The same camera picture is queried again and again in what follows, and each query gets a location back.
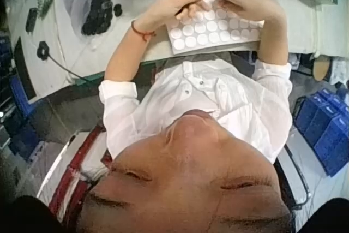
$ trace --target woman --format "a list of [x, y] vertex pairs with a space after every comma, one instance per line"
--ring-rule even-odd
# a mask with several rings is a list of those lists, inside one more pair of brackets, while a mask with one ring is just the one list
[[153, 32], [209, 10], [157, 0], [127, 31], [100, 85], [112, 168], [88, 194], [86, 232], [287, 232], [273, 163], [292, 123], [286, 18], [275, 0], [216, 0], [265, 20], [253, 79], [221, 59], [164, 69], [142, 103], [131, 80]]

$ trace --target white shirt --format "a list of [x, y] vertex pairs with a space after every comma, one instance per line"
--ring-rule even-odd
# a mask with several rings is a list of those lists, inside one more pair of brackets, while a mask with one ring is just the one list
[[158, 73], [142, 103], [137, 100], [133, 82], [105, 80], [99, 95], [105, 107], [109, 152], [115, 158], [133, 142], [160, 132], [186, 111], [201, 109], [211, 112], [224, 128], [274, 163], [292, 124], [290, 72], [290, 64], [257, 61], [250, 79], [221, 59], [185, 61]]

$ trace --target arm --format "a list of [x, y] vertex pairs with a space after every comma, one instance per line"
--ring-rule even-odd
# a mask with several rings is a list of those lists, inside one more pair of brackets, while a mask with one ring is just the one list
[[[209, 9], [202, 0], [157, 0], [135, 21], [134, 27], [142, 33], [153, 32], [166, 20], [174, 18], [182, 6], [189, 3], [192, 4], [178, 14], [177, 19], [183, 16], [194, 16], [198, 9]], [[147, 36], [144, 41], [141, 35], [135, 33], [131, 28], [128, 29], [108, 63], [104, 79], [118, 82], [131, 81], [138, 71], [150, 38], [151, 35]]]
[[276, 0], [218, 0], [218, 4], [241, 18], [264, 20], [258, 50], [259, 59], [268, 64], [287, 64], [286, 15]]

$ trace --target hand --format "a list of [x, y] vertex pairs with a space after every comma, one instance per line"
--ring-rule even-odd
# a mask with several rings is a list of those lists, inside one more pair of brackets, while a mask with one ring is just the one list
[[284, 18], [284, 10], [276, 0], [216, 0], [218, 6], [252, 21]]
[[[188, 8], [176, 15], [184, 6]], [[149, 9], [135, 21], [135, 27], [141, 32], [152, 32], [176, 16], [177, 19], [194, 17], [200, 10], [209, 11], [210, 6], [203, 0], [156, 0]]]

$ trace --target black cable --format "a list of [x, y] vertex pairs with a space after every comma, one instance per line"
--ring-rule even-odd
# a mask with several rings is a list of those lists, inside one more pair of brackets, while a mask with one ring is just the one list
[[61, 64], [59, 64], [53, 57], [51, 57], [50, 54], [49, 54], [49, 58], [52, 59], [52, 61], [54, 61], [55, 64], [56, 64], [57, 66], [59, 66], [60, 68], [62, 68], [62, 69], [65, 70], [65, 71], [67, 71], [67, 72], [70, 73], [71, 75], [76, 76], [76, 77], [78, 77], [79, 79], [81, 79], [81, 80], [83, 80], [83, 81], [85, 81], [85, 82], [87, 82], [87, 83], [91, 83], [91, 81], [88, 80], [87, 78], [81, 77], [81, 76], [75, 74], [74, 72], [70, 71], [69, 69], [65, 68], [65, 67], [62, 66]]

